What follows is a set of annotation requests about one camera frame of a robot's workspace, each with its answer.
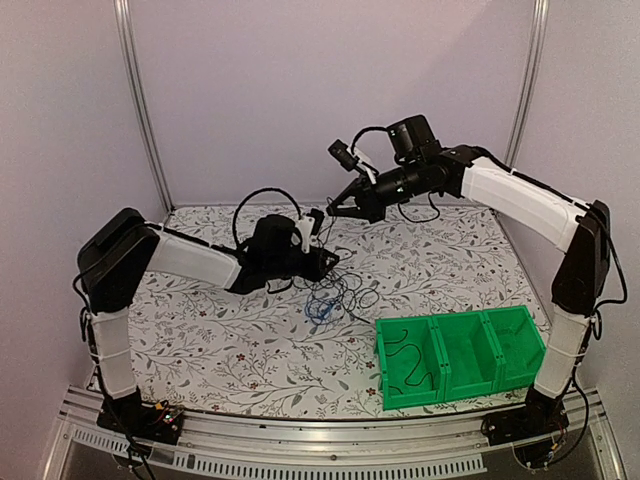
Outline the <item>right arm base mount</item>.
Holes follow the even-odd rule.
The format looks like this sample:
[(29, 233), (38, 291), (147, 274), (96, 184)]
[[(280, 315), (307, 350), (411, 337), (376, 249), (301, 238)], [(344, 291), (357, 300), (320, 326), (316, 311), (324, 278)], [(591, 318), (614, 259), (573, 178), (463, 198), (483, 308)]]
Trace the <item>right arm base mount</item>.
[(480, 432), (491, 446), (511, 444), (516, 461), (526, 470), (548, 470), (568, 458), (585, 437), (590, 404), (582, 390), (578, 393), (584, 404), (584, 418), (571, 445), (567, 444), (570, 422), (562, 401), (551, 411), (541, 404), (527, 403), (516, 409), (487, 414)]

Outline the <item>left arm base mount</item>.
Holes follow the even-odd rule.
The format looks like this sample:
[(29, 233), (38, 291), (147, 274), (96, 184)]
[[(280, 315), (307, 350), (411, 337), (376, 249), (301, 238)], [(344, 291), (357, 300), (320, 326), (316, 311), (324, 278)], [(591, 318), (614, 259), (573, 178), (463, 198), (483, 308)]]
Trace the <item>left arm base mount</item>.
[(176, 445), (182, 433), (184, 408), (166, 401), (146, 405), (137, 400), (105, 400), (97, 425), (135, 439)]

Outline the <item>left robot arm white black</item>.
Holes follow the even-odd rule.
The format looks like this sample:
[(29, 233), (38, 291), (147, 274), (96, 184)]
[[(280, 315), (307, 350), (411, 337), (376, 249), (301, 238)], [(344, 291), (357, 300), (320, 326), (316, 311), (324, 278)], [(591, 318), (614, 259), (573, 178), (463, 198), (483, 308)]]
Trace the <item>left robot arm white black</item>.
[(148, 426), (148, 412), (131, 364), (129, 308), (148, 272), (174, 275), (237, 295), (273, 280), (323, 280), (338, 264), (314, 245), (324, 215), (317, 209), (295, 218), (269, 214), (246, 240), (215, 245), (144, 219), (134, 208), (118, 212), (77, 255), (72, 288), (82, 299), (81, 335), (97, 367), (111, 419), (128, 434)]

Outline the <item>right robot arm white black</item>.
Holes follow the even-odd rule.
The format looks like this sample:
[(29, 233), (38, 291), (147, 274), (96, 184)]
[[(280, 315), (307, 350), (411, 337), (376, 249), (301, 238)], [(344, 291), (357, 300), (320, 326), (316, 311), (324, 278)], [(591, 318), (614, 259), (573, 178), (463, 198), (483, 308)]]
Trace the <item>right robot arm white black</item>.
[(560, 421), (563, 397), (586, 353), (602, 335), (601, 295), (611, 267), (621, 266), (611, 237), (610, 209), (584, 203), (519, 172), (480, 146), (444, 147), (425, 116), (383, 128), (395, 168), (379, 172), (354, 142), (334, 141), (329, 154), (358, 176), (329, 204), (327, 212), (376, 223), (386, 209), (422, 194), (445, 194), (481, 203), (528, 227), (564, 258), (551, 286), (552, 329), (546, 353), (523, 407), (493, 414), (492, 433), (537, 436)]

